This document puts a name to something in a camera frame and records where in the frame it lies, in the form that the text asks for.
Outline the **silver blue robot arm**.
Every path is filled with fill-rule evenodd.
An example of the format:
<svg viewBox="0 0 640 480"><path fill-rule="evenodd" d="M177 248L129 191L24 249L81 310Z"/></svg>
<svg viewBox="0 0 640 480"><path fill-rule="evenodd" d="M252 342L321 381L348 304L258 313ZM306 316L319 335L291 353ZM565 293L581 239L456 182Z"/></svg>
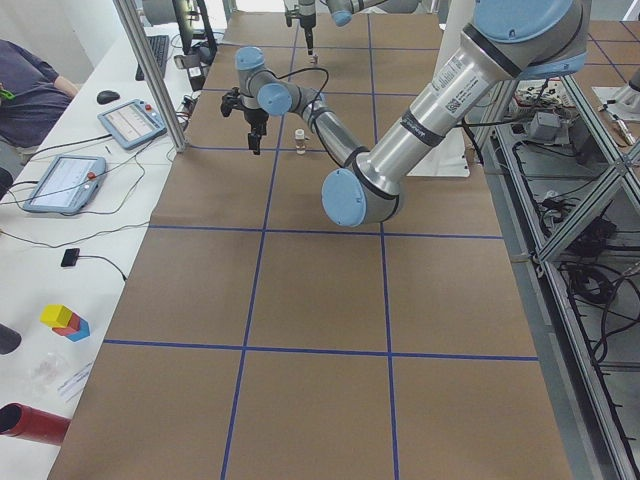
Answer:
<svg viewBox="0 0 640 480"><path fill-rule="evenodd" d="M331 19L336 26L347 25L353 16L366 9L383 6L385 12L413 13L420 1L369 1L369 0L328 0L325 1ZM314 55L314 28L317 25L315 0L294 1L292 7L285 7L285 22L288 27L297 20L303 30L307 53Z"/></svg>
<svg viewBox="0 0 640 480"><path fill-rule="evenodd" d="M239 84L221 105L243 111L259 150L271 116L299 115L337 164L321 201L336 224L384 222L403 205L402 181L496 84L573 74L586 60L588 1L477 1L460 45L382 139L367 149L319 91L281 80L257 47L235 54Z"/></svg>

